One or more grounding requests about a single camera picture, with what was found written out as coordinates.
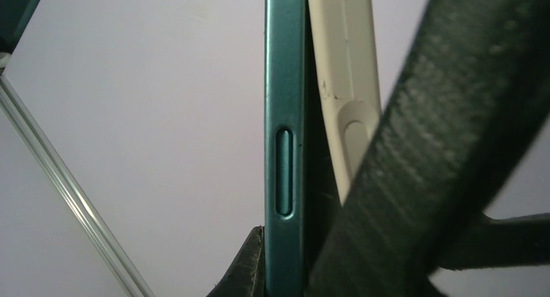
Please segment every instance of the beige phone case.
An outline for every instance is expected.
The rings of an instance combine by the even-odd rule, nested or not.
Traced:
[[[371,0],[308,0],[321,105],[340,202],[380,117]]]

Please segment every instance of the metal strip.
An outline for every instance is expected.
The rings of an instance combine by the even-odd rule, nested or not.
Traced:
[[[154,297],[153,292],[101,219],[59,154],[5,76],[0,75],[0,106],[46,175],[75,214],[113,275],[130,297]]]

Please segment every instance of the white panel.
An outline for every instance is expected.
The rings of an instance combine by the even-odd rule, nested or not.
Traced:
[[[0,296],[126,296],[0,110]]]
[[[6,71],[157,296],[263,223],[264,0],[42,0]]]
[[[427,0],[373,0],[378,71],[383,105],[390,97],[409,52]],[[521,167],[506,184],[487,215],[502,219],[550,211],[550,124]],[[501,268],[452,272],[441,270],[432,281],[453,297],[547,296],[550,267]]]

